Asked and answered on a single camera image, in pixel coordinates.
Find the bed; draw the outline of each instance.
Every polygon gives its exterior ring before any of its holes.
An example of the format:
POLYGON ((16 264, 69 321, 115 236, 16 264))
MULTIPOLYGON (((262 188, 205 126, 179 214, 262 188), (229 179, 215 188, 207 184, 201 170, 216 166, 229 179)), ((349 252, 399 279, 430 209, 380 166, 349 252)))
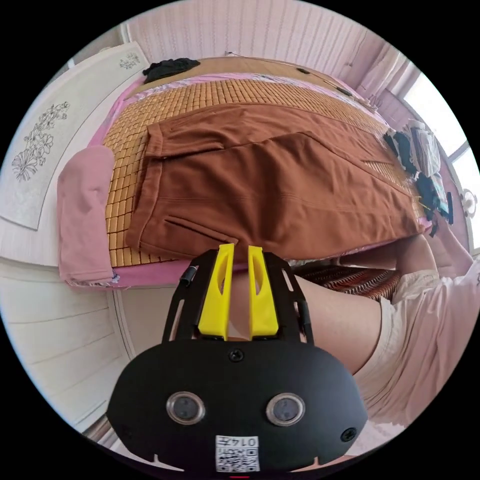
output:
MULTIPOLYGON (((379 142, 383 141, 388 124, 350 87, 320 72, 302 73, 298 67, 258 58, 208 58, 200 60, 199 66, 187 72, 148 84, 143 84, 140 79, 130 85, 115 102, 89 144, 104 145, 114 153, 105 209, 109 260, 114 275, 108 282, 71 279, 68 282, 75 287, 108 289, 174 285, 188 265, 187 260, 159 258, 135 251, 125 243, 136 185, 143 170, 147 126, 152 123, 215 105, 272 104, 316 112, 354 125, 374 135, 379 142)), ((372 158, 366 164, 411 196, 411 208, 419 224, 428 227, 413 181, 395 157, 391 156, 391 162, 372 158)), ((376 246, 377 243, 359 245, 341 255, 376 246)), ((288 260, 295 265, 296 259, 288 260)))

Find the window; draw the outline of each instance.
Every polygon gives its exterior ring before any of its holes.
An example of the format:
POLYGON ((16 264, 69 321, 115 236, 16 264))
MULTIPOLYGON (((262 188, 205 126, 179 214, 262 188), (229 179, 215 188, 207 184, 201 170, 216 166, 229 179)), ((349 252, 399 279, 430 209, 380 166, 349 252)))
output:
POLYGON ((467 137, 452 109, 434 87, 434 84, 423 73, 405 94, 403 100, 411 106, 435 134, 447 157, 456 152, 467 141, 467 137))
MULTIPOLYGON (((480 201, 480 171, 475 161, 474 153, 468 148, 453 163, 458 181, 462 189, 470 190, 480 201)), ((470 243, 474 252, 480 249, 480 204, 476 206, 477 211, 473 218, 470 218, 470 243)))
MULTIPOLYGON (((470 190, 480 202, 480 171, 474 154, 459 121, 434 84, 421 73, 403 101, 435 134, 458 190, 470 190)), ((480 203, 466 222, 471 253, 480 253, 480 203)))

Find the pink shirt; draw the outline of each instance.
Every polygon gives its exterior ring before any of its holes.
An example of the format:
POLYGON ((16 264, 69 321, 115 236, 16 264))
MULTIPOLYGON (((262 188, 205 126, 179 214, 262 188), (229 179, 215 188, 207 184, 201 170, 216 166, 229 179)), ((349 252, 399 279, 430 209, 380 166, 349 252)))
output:
POLYGON ((398 302, 394 298, 392 307, 405 319, 404 340, 372 416, 406 427, 437 396, 467 347, 480 312, 480 260, 464 276, 441 278, 398 302))

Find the pile of clothes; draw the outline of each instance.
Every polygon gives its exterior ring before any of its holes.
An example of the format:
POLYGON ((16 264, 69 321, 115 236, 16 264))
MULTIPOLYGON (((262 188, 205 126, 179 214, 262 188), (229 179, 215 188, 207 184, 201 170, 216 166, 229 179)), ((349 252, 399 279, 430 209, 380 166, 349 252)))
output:
POLYGON ((146 70, 142 73, 146 75, 146 79, 143 84, 149 84, 155 80, 164 79, 166 77, 171 77, 173 75, 181 74, 183 72, 188 72, 193 67, 200 65, 198 60, 190 60, 190 58, 177 58, 173 60, 162 60, 159 63, 152 63, 146 70))
POLYGON ((431 220, 437 210, 452 224, 452 195, 445 192, 440 175, 440 151, 435 135, 424 123, 409 120, 402 130, 390 128, 383 138, 403 169, 414 178, 426 218, 431 220))

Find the pink pillow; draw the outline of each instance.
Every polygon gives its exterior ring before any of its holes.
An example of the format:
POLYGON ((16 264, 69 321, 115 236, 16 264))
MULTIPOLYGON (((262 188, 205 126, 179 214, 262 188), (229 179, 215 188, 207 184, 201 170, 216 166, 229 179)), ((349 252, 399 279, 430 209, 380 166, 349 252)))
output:
POLYGON ((114 276, 105 220, 114 161, 109 148, 90 146, 58 177, 58 269, 64 281, 101 283, 114 276))

